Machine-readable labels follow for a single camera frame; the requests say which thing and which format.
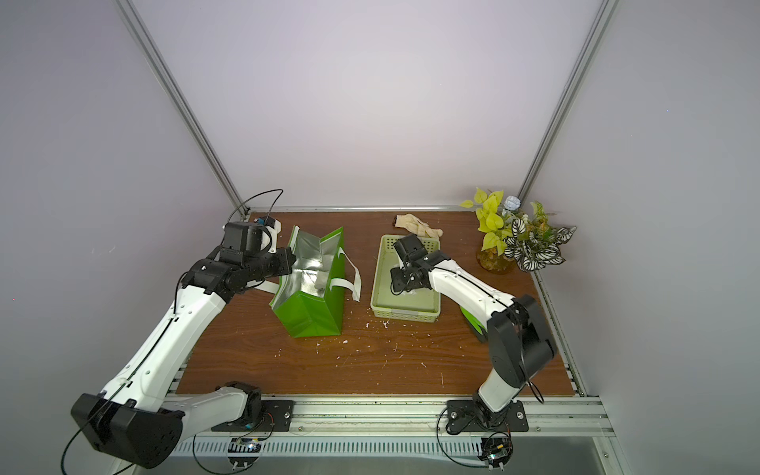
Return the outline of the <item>green insulated delivery bag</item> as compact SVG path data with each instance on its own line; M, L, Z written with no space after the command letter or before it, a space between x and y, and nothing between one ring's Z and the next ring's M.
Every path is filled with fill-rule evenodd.
M257 288L273 295L269 306L292 338L339 336L346 292L358 302L362 287L346 253L344 229L317 237L294 227L288 247L296 257L292 272Z

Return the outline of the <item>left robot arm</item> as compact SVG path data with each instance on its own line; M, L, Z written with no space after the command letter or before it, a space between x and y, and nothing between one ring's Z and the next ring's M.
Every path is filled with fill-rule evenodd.
M183 274L174 301L129 363L96 395L71 409L78 431L97 451L142 468L163 463L178 443L221 424L253 429L263 418L261 391L232 382L179 402L167 401L174 375L207 326L237 294L292 270L295 256L277 247L271 217L231 222L223 241Z

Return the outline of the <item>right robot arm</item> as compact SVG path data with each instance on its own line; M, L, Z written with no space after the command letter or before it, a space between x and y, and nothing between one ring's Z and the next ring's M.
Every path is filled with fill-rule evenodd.
M400 264L390 271L394 293L433 290L455 302L483 332L492 370L473 400L484 421L503 413L532 378L558 355L556 340L536 299L497 290L454 259L430 253L416 236L394 243Z

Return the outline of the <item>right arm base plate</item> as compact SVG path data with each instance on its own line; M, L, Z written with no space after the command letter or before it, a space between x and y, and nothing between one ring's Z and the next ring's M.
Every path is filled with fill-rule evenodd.
M454 399L446 402L445 430L449 435L461 433L527 433L528 416L521 401L512 401L504 409L492 412L484 403Z

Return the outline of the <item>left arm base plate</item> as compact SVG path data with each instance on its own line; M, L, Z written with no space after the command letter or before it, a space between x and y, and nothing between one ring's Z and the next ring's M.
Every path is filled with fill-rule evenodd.
M294 400L271 400L261 402L260 414L253 420L239 418L238 420L221 423L212 427L214 433L227 431L228 433L250 433L263 431L264 433L287 433L291 427L294 415Z

